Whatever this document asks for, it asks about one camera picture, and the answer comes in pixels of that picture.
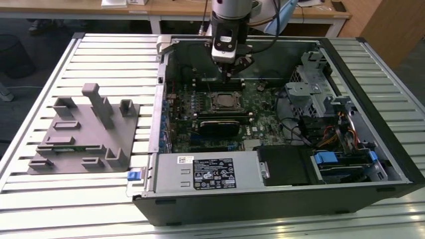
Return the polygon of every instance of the cpu socket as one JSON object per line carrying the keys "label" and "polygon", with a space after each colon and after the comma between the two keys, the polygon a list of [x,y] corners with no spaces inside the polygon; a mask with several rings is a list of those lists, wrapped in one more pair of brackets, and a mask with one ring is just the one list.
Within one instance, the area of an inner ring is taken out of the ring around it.
{"label": "cpu socket", "polygon": [[238,92],[230,93],[211,93],[212,99],[212,111],[215,112],[228,112],[228,111],[244,111],[240,104],[240,94]]}

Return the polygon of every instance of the desk leg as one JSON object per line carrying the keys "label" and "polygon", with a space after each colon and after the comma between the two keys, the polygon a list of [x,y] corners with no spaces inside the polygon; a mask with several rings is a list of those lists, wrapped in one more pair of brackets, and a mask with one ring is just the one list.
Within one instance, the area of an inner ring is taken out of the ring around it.
{"label": "desk leg", "polygon": [[330,30],[327,32],[327,37],[339,37],[346,20],[347,20],[346,18],[334,19],[334,23],[332,23]]}
{"label": "desk leg", "polygon": [[152,34],[162,34],[162,16],[150,16]]}

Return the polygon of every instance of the blue latch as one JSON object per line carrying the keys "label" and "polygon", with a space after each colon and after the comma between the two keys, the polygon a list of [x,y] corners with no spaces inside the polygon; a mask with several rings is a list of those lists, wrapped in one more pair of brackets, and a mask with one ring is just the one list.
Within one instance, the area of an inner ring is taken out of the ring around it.
{"label": "blue latch", "polygon": [[379,156],[377,156],[377,153],[375,153],[375,151],[369,151],[369,156],[371,156],[373,161],[379,160]]}
{"label": "blue latch", "polygon": [[128,172],[127,181],[140,181],[142,180],[142,172]]}
{"label": "blue latch", "polygon": [[316,163],[338,163],[339,159],[335,152],[319,152],[315,155]]}

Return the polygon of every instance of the warning label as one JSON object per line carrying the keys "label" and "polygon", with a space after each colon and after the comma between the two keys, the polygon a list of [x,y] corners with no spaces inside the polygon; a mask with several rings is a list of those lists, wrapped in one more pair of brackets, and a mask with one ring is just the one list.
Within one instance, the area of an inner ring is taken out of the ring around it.
{"label": "warning label", "polygon": [[236,188],[234,159],[194,160],[194,188],[196,190]]}

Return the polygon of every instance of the aluminum slotted table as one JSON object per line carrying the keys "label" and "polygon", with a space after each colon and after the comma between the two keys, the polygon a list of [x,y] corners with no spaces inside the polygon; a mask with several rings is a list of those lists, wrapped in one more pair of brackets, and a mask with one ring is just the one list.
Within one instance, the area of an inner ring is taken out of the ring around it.
{"label": "aluminum slotted table", "polygon": [[[150,225],[127,197],[127,172],[28,175],[28,162],[56,114],[55,98],[78,104],[84,83],[102,86],[116,104],[142,105],[131,167],[148,161],[158,82],[158,35],[86,34],[72,39],[10,149],[0,161],[0,238],[421,238],[425,189],[387,199],[354,214],[160,227]],[[425,172],[425,108],[367,43],[332,39],[372,102]],[[347,91],[334,76],[342,93]]]}

